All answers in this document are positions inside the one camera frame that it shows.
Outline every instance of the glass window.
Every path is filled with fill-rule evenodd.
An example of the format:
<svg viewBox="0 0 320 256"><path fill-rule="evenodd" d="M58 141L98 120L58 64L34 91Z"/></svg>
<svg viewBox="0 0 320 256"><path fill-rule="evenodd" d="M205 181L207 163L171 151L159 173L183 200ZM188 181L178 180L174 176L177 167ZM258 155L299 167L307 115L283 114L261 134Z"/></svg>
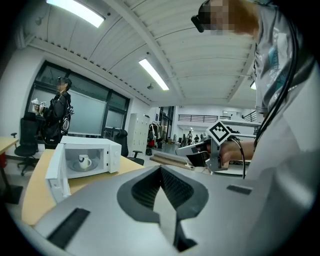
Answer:
<svg viewBox="0 0 320 256"><path fill-rule="evenodd" d="M127 99L123 98L115 93L112 93L111 100L110 100L110 106L113 106L120 110L126 110L126 103Z"/></svg>
<svg viewBox="0 0 320 256"><path fill-rule="evenodd" d="M49 85L49 87L54 87L56 89L58 77L65 77L66 74L66 71L62 71L51 66L46 66L42 74L37 77L36 80L42 83L46 83Z"/></svg>
<svg viewBox="0 0 320 256"><path fill-rule="evenodd" d="M39 103L46 102L47 107L49 107L51 99L53 99L55 96L56 95L52 92L35 89L32 94L31 101L38 99ZM29 102L29 112L32 112L33 110L33 104L31 103L31 101Z"/></svg>
<svg viewBox="0 0 320 256"><path fill-rule="evenodd" d="M166 106L166 107L163 108L163 113L165 113L166 115L168 115L168 113L169 113L169 107L168 107L168 106Z"/></svg>
<svg viewBox="0 0 320 256"><path fill-rule="evenodd" d="M69 90L74 114L71 117L70 133L100 135L106 103Z"/></svg>
<svg viewBox="0 0 320 256"><path fill-rule="evenodd" d="M72 90L83 95L87 95L91 98L105 102L107 100L109 90L107 88L101 88L98 85L85 80L74 74L70 74L68 77L72 82Z"/></svg>
<svg viewBox="0 0 320 256"><path fill-rule="evenodd" d="M124 122L124 114L115 112L112 110L108 111L108 115L106 117L105 127L108 128L118 128L122 129L122 124Z"/></svg>

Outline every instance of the office chair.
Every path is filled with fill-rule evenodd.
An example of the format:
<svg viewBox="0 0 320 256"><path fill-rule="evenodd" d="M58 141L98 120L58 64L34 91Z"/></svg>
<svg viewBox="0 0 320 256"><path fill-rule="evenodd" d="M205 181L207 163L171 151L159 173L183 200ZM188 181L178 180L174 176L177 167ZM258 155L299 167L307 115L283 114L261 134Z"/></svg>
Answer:
<svg viewBox="0 0 320 256"><path fill-rule="evenodd" d="M18 168L23 165L21 176L25 175L25 170L28 166L35 168L34 163L31 158L34 158L36 152L38 152L38 141L37 141L37 130L38 122L36 120L36 114L32 112L27 112L23 118L20 120L20 146L15 145L14 153L23 157L23 162L17 164ZM15 138L17 133L13 132L11 135Z"/></svg>
<svg viewBox="0 0 320 256"><path fill-rule="evenodd" d="M128 157L129 151L128 151L128 142L127 142L127 131L120 129L118 133L113 137L113 141L115 143L118 143L121 145L121 156L130 159L131 161L134 161L135 163L139 165L144 165L145 160L141 158L137 158L138 153L142 153L142 151L133 150L134 157Z"/></svg>

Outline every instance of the microwave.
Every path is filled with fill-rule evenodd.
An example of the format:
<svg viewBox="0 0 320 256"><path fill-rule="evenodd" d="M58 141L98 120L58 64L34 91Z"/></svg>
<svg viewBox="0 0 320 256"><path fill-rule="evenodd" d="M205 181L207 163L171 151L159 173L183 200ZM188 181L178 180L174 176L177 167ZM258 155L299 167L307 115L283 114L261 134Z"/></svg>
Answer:
<svg viewBox="0 0 320 256"><path fill-rule="evenodd" d="M69 197L68 179L119 170L121 145L106 138L63 136L50 160L45 181L56 203Z"/></svg>

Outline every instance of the ceiling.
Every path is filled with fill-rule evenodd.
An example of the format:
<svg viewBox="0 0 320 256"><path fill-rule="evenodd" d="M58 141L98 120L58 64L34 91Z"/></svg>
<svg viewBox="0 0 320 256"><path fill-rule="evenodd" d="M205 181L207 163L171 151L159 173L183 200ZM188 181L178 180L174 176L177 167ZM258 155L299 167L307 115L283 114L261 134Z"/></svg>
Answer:
<svg viewBox="0 0 320 256"><path fill-rule="evenodd" d="M255 107L248 79L253 38L199 33L191 16L203 0L80 2L105 17L99 28L45 0L33 0L32 13L23 21L24 33L35 36L30 45L68 51L152 106ZM139 65L144 58L170 90L163 91Z"/></svg>

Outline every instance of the cable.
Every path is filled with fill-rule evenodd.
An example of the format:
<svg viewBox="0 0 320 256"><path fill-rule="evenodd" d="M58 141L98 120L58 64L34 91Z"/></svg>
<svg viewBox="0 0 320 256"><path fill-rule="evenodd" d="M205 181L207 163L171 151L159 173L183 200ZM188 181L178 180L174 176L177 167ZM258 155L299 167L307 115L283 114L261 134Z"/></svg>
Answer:
<svg viewBox="0 0 320 256"><path fill-rule="evenodd" d="M235 142L240 149L241 156L242 156L242 166L243 166L242 178L245 179L245 177L246 177L246 159L245 159L244 150L241 146L240 140L237 137L232 136L232 137L229 137L229 139L232 140L233 142Z"/></svg>
<svg viewBox="0 0 320 256"><path fill-rule="evenodd" d="M295 36L295 29L293 27L293 23L291 22L291 20L288 19L288 24L289 24L289 28L290 28L290 33L291 33L291 38L292 38L292 61L290 64L290 69L289 69L289 74L286 77L286 81L282 87L281 93L278 97L278 100L273 104L273 106L271 107L271 110L267 113L265 119L263 120L255 141L254 141L254 148L257 147L258 141L260 139L260 137L262 136L262 134L265 132L265 130L267 129L268 125L272 122L272 120L274 119L275 115L277 114L282 102L284 101L284 99L286 98L287 94L288 94L288 90L290 88L290 85L293 81L295 72L296 72L296 68L297 68L297 55L298 55L298 47L297 47L297 38Z"/></svg>

